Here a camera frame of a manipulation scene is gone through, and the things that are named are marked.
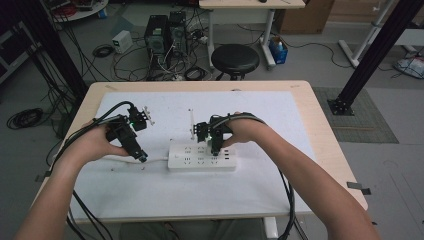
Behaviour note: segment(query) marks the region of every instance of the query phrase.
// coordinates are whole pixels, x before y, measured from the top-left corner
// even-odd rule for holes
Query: computer tower
[[[144,33],[150,69],[168,69],[171,61],[168,16],[151,15]]]
[[[171,41],[174,45],[172,49],[174,57],[188,55],[188,46],[186,40],[186,13],[183,11],[170,12],[169,14],[169,32]]]

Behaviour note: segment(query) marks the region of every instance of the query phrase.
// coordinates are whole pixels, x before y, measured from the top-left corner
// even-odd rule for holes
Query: electrical outlet
[[[205,172],[234,171],[237,166],[234,147],[221,149],[218,156],[208,151],[205,143],[171,144],[169,149],[168,168],[172,171]]]

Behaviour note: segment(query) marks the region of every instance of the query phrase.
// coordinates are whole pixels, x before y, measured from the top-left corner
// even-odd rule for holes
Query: floor mat
[[[341,88],[313,88],[339,142],[399,143],[365,89],[352,104],[354,116],[333,115],[327,99],[336,99]]]

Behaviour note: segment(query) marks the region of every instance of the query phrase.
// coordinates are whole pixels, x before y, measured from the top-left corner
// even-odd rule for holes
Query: black stool
[[[231,76],[231,80],[244,79],[259,66],[259,55],[250,47],[241,44],[226,44],[218,47],[211,56],[213,66],[222,73],[216,78],[221,80],[224,73]]]

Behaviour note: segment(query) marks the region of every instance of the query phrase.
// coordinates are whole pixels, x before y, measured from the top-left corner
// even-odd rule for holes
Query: cardboard box
[[[279,42],[283,45],[283,50],[278,49]],[[287,53],[289,50],[287,49],[286,44],[280,37],[273,37],[269,41],[269,50],[271,51],[272,56],[274,57],[276,64],[283,64],[286,62]]]
[[[275,24],[282,34],[320,34],[334,0],[311,0],[305,8],[277,11]]]

